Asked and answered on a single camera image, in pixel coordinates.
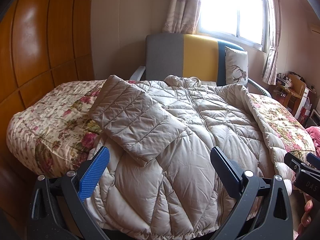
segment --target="hand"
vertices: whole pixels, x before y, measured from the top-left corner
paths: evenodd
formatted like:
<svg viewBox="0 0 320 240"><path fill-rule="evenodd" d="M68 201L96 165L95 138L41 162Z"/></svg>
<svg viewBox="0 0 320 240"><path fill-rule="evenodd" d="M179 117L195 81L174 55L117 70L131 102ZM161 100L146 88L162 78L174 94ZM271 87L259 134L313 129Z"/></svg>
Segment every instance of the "hand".
<svg viewBox="0 0 320 240"><path fill-rule="evenodd" d="M304 206L304 211L305 213L303 214L302 218L301 218L301 223L298 227L298 234L302 234L303 231L305 230L305 228L310 225L311 223L311 217L309 215L311 209L313 207L313 203L312 200L308 200L308 202L306 203L306 205Z"/></svg>

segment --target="white pillow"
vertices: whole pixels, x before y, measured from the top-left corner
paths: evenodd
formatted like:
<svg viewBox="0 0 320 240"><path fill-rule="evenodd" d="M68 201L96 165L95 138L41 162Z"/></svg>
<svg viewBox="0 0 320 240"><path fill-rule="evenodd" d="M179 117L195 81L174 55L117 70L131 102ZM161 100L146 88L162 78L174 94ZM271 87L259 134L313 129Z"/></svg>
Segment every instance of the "white pillow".
<svg viewBox="0 0 320 240"><path fill-rule="evenodd" d="M248 84L248 52L224 47L226 51L226 84Z"/></svg>

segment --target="patterned curtain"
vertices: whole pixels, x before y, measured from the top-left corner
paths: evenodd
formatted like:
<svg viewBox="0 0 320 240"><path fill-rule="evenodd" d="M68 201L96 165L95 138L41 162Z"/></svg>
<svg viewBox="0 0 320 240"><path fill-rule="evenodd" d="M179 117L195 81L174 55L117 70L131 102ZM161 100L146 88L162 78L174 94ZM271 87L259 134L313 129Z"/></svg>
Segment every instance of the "patterned curtain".
<svg viewBox="0 0 320 240"><path fill-rule="evenodd" d="M201 0L171 0L163 32L193 34L199 20Z"/></svg>
<svg viewBox="0 0 320 240"><path fill-rule="evenodd" d="M281 36L281 8L279 0L267 0L269 8L269 38L270 48L268 58L262 71L262 81L276 84L278 46Z"/></svg>

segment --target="window frame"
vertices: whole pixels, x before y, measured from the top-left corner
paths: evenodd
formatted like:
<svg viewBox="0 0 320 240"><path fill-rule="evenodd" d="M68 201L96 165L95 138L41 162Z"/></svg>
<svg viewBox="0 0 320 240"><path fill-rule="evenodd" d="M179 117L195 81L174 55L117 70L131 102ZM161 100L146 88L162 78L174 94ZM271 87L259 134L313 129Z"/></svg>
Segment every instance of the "window frame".
<svg viewBox="0 0 320 240"><path fill-rule="evenodd" d="M263 52L266 52L267 50L267 44L269 42L269 11L268 11L268 6L267 6L268 1L267 0L262 0L262 8L263 8L263 30L262 30L262 44L255 43L253 41L250 41L246 38L240 37L240 11L238 10L237 14L237 31L236 31L236 36L231 34L231 33L225 33L225 32L215 32L215 31L207 31L201 28L201 23L199 18L199 22L197 25L196 29L196 34L199 35L206 35L206 36L211 36L214 38L222 39L225 41L230 41L230 42L238 42L242 43L245 45L248 45L250 47L253 47L255 49L261 50Z"/></svg>

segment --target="puffer jacket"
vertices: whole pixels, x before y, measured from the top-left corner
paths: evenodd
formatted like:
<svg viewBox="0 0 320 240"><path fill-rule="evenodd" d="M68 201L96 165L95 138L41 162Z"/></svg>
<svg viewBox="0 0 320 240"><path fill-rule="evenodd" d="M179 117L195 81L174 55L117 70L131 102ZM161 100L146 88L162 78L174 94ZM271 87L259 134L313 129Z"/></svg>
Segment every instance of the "puffer jacket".
<svg viewBox="0 0 320 240"><path fill-rule="evenodd" d="M210 163L214 146L254 174L281 174L291 193L284 147L271 131L263 135L249 101L237 84L176 76L129 84L110 76L89 112L104 131L92 154L103 145L110 150L108 168L85 200L95 220L141 240L217 230L235 201Z"/></svg>

